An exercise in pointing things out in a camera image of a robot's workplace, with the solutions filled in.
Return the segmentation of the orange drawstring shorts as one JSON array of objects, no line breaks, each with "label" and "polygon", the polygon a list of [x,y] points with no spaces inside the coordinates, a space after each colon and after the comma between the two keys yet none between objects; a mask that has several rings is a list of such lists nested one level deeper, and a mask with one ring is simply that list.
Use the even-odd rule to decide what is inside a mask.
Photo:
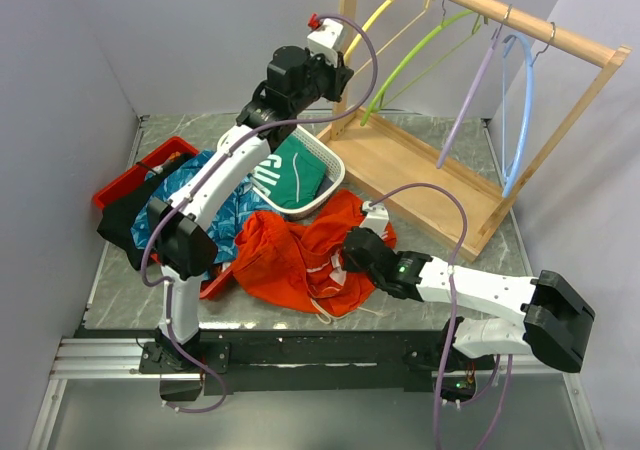
[{"label": "orange drawstring shorts", "polygon": [[338,319],[360,307],[375,290],[363,273],[344,269],[347,233],[359,226],[363,200],[342,189],[309,225],[257,211],[235,238],[231,268],[239,285],[269,304]]}]

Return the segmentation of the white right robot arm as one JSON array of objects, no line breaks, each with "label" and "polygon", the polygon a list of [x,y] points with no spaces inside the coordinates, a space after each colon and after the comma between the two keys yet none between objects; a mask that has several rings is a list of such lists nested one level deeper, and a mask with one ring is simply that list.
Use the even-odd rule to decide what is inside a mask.
[{"label": "white right robot arm", "polygon": [[460,368],[488,355],[532,355],[564,373],[584,363],[596,313],[560,274],[503,276],[449,266],[427,254],[389,248],[375,232],[355,227],[342,246],[345,269],[363,273],[374,286],[397,299],[456,303],[485,314],[463,318],[442,339],[440,361]]}]

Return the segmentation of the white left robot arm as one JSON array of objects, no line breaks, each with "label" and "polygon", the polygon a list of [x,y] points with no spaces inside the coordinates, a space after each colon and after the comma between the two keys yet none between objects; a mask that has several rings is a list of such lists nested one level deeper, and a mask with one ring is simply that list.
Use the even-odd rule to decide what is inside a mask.
[{"label": "white left robot arm", "polygon": [[339,102],[353,77],[340,50],[283,46],[276,49],[242,108],[229,141],[167,200],[147,207],[151,235],[143,256],[157,256],[164,287],[156,331],[163,359],[179,372],[199,358],[200,284],[218,248],[207,230],[232,191],[300,124],[300,113],[320,99]]}]

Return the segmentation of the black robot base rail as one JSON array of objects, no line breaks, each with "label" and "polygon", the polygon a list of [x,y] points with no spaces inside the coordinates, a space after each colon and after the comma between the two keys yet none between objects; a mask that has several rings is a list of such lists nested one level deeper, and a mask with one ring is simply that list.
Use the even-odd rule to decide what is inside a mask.
[{"label": "black robot base rail", "polygon": [[138,370],[161,379],[173,403],[240,392],[401,389],[431,392],[445,336],[440,330],[203,330],[188,352],[221,376],[185,360],[159,331],[91,330],[78,338],[133,338]]}]

